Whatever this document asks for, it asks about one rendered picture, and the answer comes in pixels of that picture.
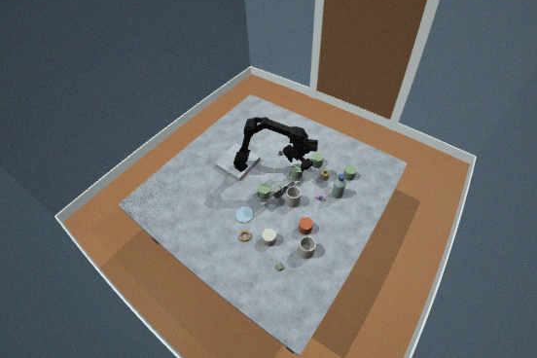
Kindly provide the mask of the pale blue round dish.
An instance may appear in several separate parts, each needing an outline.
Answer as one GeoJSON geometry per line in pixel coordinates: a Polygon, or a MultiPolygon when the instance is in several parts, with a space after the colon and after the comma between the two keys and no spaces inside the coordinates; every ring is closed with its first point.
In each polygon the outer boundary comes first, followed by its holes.
{"type": "Polygon", "coordinates": [[[253,215],[253,211],[249,207],[241,207],[235,211],[235,219],[240,223],[249,222],[253,215]]]}

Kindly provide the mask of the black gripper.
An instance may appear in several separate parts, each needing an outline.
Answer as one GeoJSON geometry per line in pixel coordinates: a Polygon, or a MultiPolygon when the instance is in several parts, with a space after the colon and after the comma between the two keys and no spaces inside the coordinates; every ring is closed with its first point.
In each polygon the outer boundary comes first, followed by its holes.
{"type": "Polygon", "coordinates": [[[289,162],[292,162],[293,158],[295,160],[302,161],[301,170],[304,171],[304,170],[308,170],[310,167],[313,166],[313,161],[312,160],[303,158],[304,150],[305,150],[305,148],[300,152],[296,152],[293,149],[293,146],[288,145],[285,148],[283,148],[283,154],[287,157],[289,162]]]}

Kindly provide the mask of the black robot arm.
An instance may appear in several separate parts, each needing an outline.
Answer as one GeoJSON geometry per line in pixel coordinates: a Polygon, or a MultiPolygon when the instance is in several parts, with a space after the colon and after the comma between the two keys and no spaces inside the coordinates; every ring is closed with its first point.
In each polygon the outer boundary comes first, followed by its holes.
{"type": "Polygon", "coordinates": [[[296,152],[302,151],[304,148],[304,154],[309,154],[310,151],[317,152],[318,150],[318,140],[308,139],[308,134],[304,131],[302,127],[298,126],[287,126],[273,120],[270,120],[267,117],[263,118],[252,118],[247,119],[244,127],[244,139],[242,146],[238,152],[236,152],[233,164],[234,168],[242,172],[248,165],[248,157],[250,150],[248,150],[249,142],[254,133],[259,132],[262,129],[269,129],[283,135],[286,135],[290,138],[290,143],[293,143],[293,149],[296,152]],[[260,123],[257,125],[257,123],[260,123]]]}

